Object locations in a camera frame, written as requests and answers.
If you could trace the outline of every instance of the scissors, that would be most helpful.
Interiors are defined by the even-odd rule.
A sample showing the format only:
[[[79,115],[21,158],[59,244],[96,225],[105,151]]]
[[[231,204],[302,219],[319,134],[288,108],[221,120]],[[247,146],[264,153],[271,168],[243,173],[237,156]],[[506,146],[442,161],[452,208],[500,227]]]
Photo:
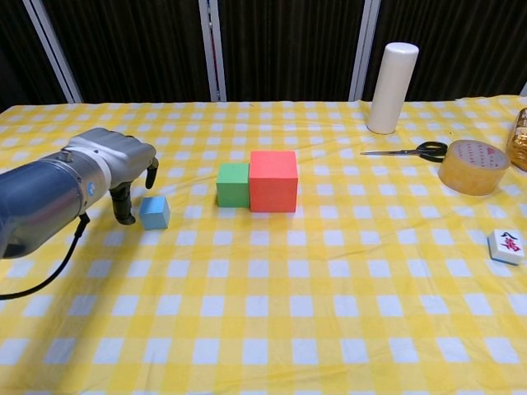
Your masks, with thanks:
[[[430,162],[441,163],[445,159],[448,146],[444,142],[424,142],[415,150],[400,151],[370,151],[361,152],[361,155],[419,155]]]

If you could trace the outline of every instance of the table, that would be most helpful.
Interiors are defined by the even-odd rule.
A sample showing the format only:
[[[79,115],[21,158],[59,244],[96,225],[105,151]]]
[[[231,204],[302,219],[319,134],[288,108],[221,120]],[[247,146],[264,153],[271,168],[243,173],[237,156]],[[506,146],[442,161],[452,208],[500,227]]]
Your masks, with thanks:
[[[133,184],[133,205],[162,194],[171,220],[119,225],[110,196],[88,211],[66,272],[0,304],[1,393],[525,393],[525,266],[491,261],[485,239],[494,228],[527,239],[525,174],[470,197],[437,164],[359,153],[462,138],[503,148],[526,105],[407,103],[390,136],[366,130],[360,101],[9,109],[2,170],[89,128],[132,134],[161,163],[152,191],[144,176]],[[267,149],[297,153],[296,213],[219,209],[219,164]],[[42,281],[76,225],[2,260],[2,292]]]

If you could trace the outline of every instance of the blue cube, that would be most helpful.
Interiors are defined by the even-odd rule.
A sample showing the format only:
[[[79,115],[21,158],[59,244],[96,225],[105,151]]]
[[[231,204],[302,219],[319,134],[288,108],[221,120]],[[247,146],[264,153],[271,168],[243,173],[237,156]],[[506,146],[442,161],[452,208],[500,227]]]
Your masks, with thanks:
[[[139,219],[145,230],[168,228],[170,208],[166,197],[144,197],[139,209]]]

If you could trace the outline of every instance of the white cylinder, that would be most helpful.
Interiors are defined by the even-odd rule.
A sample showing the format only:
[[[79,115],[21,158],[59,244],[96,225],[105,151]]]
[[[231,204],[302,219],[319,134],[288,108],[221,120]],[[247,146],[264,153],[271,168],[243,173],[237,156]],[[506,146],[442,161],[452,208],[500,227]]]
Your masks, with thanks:
[[[395,130],[418,54],[419,48],[412,44],[386,45],[366,124],[372,132],[388,134]]]

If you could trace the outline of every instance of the black cable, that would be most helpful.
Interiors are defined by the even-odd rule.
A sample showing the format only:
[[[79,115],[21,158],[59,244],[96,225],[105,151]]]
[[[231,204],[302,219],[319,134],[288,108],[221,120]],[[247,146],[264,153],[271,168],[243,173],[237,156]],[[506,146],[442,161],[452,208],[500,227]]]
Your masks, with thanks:
[[[73,237],[72,245],[70,245],[68,253],[64,257],[63,262],[60,264],[59,267],[57,267],[57,269],[53,272],[53,274],[49,276],[48,278],[46,278],[44,281],[42,281],[39,285],[34,286],[28,290],[22,290],[20,292],[15,292],[12,294],[0,295],[0,300],[18,299],[24,296],[34,294],[35,292],[41,290],[45,286],[48,286],[51,283],[51,281],[53,281],[55,278],[58,277],[58,275],[62,272],[62,270],[64,270],[64,268],[68,264],[69,259],[72,257],[73,251],[75,250],[75,247],[77,247],[77,242],[82,237],[82,233],[84,232],[86,225],[88,225],[88,223],[90,222],[90,218],[88,217],[86,213],[81,214],[79,216],[79,219],[81,220],[81,222],[79,222],[79,225],[77,226],[77,230],[75,230],[75,236]]]

